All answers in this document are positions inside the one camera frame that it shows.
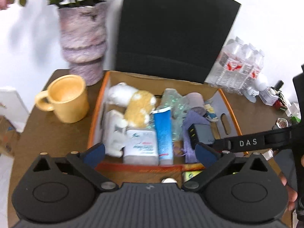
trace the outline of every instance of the tube of cream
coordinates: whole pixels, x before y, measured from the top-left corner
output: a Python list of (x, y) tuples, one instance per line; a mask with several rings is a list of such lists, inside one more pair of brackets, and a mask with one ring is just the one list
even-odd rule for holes
[(160, 165), (173, 164), (171, 107), (153, 111)]

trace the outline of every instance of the brown table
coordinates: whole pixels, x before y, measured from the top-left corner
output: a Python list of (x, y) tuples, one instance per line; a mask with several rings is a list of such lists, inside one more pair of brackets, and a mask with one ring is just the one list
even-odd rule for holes
[[(56, 70), (46, 87), (56, 78), (68, 74), (68, 70)], [(34, 107), (27, 121), (24, 132), (15, 149), (15, 161), (12, 170), (9, 189), (8, 218), (9, 227), (17, 221), (15, 210), (11, 204), (11, 196), (17, 183), (40, 152), (48, 152), (53, 157), (62, 157), (71, 151), (84, 151), (87, 146), (94, 106), (98, 96), (101, 81), (88, 87), (90, 111), (81, 121), (73, 124), (61, 123), (52, 112), (43, 112)], [(245, 97), (225, 93), (238, 120), (243, 134), (251, 134), (270, 130), (278, 117), (284, 113), (266, 106), (258, 98), (255, 104)], [(121, 184), (123, 181), (159, 182), (164, 176), (173, 177), (181, 182), (179, 173), (132, 173), (103, 172), (113, 181)]]

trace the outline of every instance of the mug rim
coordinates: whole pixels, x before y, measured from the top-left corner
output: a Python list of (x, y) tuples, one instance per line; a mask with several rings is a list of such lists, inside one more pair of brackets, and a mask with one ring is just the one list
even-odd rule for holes
[[(74, 97), (74, 98), (71, 98), (69, 100), (65, 100), (65, 101), (55, 101), (54, 99), (52, 99), (52, 97), (49, 95), (50, 93), (50, 89), (51, 87), (57, 83), (58, 81), (64, 79), (64, 78), (70, 78), (70, 77), (73, 77), (73, 78), (77, 78), (77, 79), (80, 79), (81, 82), (82, 82), (82, 90), (80, 92), (80, 94), (77, 96), (77, 97)], [(64, 103), (67, 103), (67, 102), (70, 102), (76, 98), (78, 98), (81, 94), (83, 94), (83, 92), (85, 91), (86, 89), (86, 82), (85, 80), (80, 76), (80, 75), (76, 75), (76, 74), (67, 74), (67, 75), (64, 75), (64, 76), (61, 76), (57, 79), (55, 79), (54, 81), (51, 82), (51, 84), (49, 84), (48, 88), (47, 88), (47, 91), (48, 91), (48, 95), (47, 95), (47, 98), (48, 100), (51, 102), (51, 103), (56, 103), (56, 104), (64, 104)]]

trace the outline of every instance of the purple stone-textured vase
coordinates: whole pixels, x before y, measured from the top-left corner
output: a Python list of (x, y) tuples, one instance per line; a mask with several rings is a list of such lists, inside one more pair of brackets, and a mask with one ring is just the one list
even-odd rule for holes
[(62, 55), (70, 64), (70, 74), (80, 75), (87, 86), (103, 76), (106, 12), (106, 2), (59, 9)]

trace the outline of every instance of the yellow mug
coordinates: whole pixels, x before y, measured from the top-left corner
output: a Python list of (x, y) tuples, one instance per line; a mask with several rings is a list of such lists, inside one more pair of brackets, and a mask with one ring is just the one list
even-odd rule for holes
[(79, 75), (62, 76), (54, 80), (46, 91), (36, 95), (35, 104), (42, 111), (54, 111), (64, 123), (78, 122), (89, 111), (86, 82)]

